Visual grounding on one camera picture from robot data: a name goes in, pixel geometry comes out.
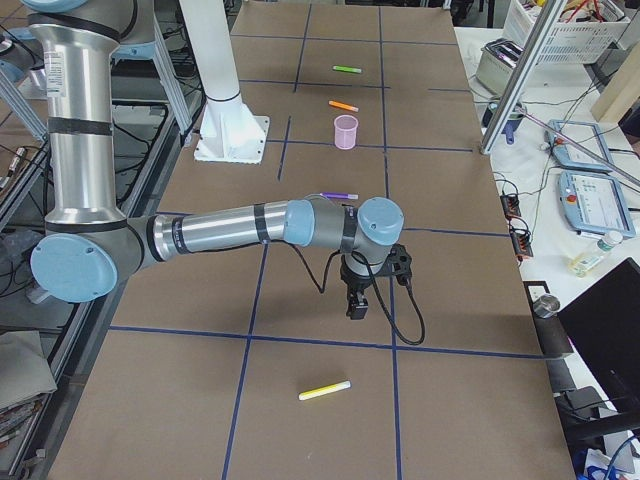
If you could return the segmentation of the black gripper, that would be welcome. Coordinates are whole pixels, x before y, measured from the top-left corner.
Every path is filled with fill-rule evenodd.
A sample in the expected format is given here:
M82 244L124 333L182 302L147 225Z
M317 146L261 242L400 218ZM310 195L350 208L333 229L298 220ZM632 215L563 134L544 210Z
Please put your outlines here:
M348 306L346 315L353 320L363 320L368 311L366 290L372 285L367 269L363 273L354 271L347 261L349 254L341 257L340 277L347 289Z

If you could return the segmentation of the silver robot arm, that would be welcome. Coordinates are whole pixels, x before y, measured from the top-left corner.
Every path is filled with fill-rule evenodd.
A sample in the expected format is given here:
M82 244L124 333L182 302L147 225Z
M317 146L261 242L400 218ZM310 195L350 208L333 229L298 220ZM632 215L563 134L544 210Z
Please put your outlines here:
M73 303L110 293L137 271L179 255L284 242L325 247L341 260L347 313L365 316L380 277L409 277L397 204L359 207L319 195L201 215L128 218L117 206L111 59L118 48L154 48L150 1L33 1L29 27L41 43L55 205L31 256L38 284Z

